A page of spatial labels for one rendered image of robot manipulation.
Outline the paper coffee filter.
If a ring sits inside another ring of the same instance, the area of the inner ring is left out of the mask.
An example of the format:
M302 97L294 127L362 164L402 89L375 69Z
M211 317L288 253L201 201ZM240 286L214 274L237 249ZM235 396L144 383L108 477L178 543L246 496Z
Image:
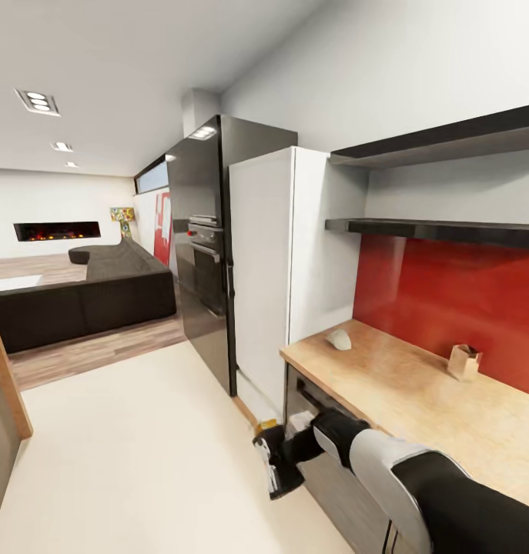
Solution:
M344 332L343 329L338 329L334 333L325 337L335 348L339 350L351 349L350 337Z

